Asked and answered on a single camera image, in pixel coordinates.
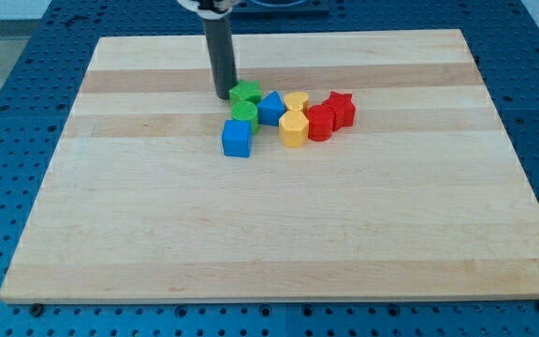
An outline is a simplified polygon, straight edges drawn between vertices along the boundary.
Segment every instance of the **blue block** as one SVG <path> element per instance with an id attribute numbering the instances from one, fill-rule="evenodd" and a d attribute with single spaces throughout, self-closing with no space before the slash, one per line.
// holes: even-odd
<path id="1" fill-rule="evenodd" d="M 263 98 L 257 104 L 257 109 L 259 110 L 259 123 L 272 126 L 278 126 L 278 120 L 286 111 L 280 94 L 275 91 Z"/>
<path id="2" fill-rule="evenodd" d="M 222 131 L 224 155 L 247 158 L 251 155 L 251 122 L 227 120 Z"/>

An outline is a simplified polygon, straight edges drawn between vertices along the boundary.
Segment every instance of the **green cylinder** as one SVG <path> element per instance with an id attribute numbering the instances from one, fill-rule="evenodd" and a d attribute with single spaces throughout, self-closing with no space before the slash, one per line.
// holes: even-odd
<path id="1" fill-rule="evenodd" d="M 232 119 L 251 122 L 251 133 L 257 134 L 259 130 L 259 113 L 257 106 L 249 101 L 241 101 L 232 106 Z"/>

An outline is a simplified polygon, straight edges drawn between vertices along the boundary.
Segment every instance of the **wooden tabletop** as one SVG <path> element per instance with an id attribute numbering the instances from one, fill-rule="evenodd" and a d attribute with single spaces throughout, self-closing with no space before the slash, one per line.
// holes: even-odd
<path id="1" fill-rule="evenodd" d="M 248 159 L 204 41 L 99 40 L 2 300 L 539 299 L 539 205 L 460 31 L 234 36 L 265 93 L 357 105 Z"/>

